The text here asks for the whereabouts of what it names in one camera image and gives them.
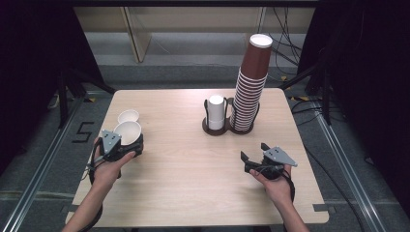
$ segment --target cup stack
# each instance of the cup stack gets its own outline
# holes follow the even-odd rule
[[[229,121],[235,131],[249,131],[252,127],[268,75],[272,42],[270,37],[262,34],[250,37],[247,52],[239,69]]]

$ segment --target human hand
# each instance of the human hand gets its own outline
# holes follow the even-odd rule
[[[98,146],[96,149],[95,159],[97,159],[99,156],[100,146]],[[99,162],[95,163],[95,166],[97,168],[94,172],[93,185],[103,185],[111,189],[112,185],[114,185],[115,181],[118,178],[121,167],[124,166],[124,164],[126,164],[130,160],[132,160],[134,156],[135,152],[129,152],[126,155],[124,155],[121,159],[118,159],[114,162],[109,162],[102,159]]]
[[[291,166],[286,164],[284,170],[290,175]],[[265,187],[266,193],[276,206],[279,204],[293,204],[290,196],[290,186],[284,177],[280,176],[275,180],[269,180],[253,169],[249,173]]]

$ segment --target person's right hand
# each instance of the person's right hand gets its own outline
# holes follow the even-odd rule
[[[289,175],[290,169],[291,167],[289,165],[284,166],[284,170],[286,170]],[[287,231],[308,231],[307,226],[293,206],[290,196],[290,186],[284,177],[280,176],[275,180],[269,180],[253,169],[249,173],[265,187],[266,193],[280,212]]]
[[[290,175],[291,166],[286,164],[284,166],[284,170],[286,170]],[[292,204],[292,199],[290,197],[290,186],[286,182],[286,179],[284,179],[284,177],[280,176],[275,180],[269,180],[261,173],[253,169],[249,173],[258,182],[262,183],[269,198],[271,198],[276,206],[278,206],[278,203]]]

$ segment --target white cup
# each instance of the white cup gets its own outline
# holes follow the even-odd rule
[[[138,111],[134,109],[128,109],[126,111],[123,111],[119,116],[118,116],[118,123],[124,123],[124,122],[137,122],[139,123],[139,113]]]
[[[219,130],[225,120],[224,99],[220,95],[213,95],[208,99],[209,129]]]
[[[138,139],[139,135],[142,133],[142,128],[137,122],[126,121],[117,125],[114,132],[121,135],[121,145],[126,146]]]
[[[224,121],[225,121],[225,119],[222,119],[222,120],[217,121],[217,122],[210,120],[208,127],[209,127],[209,129],[214,130],[214,131],[220,130],[221,128],[223,128]]]

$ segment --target wooden table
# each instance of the wooden table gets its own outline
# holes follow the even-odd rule
[[[126,109],[140,113],[143,154],[122,169],[103,206],[99,227],[268,225],[282,223],[263,186],[244,172],[240,152],[260,162],[260,143],[279,146],[299,163],[292,168],[295,207],[306,223],[325,223],[324,204],[301,137],[280,89],[264,89],[253,130],[220,136],[201,127],[204,100],[235,89],[123,90],[114,95],[102,129],[114,130]],[[73,204],[88,192],[79,184]]]

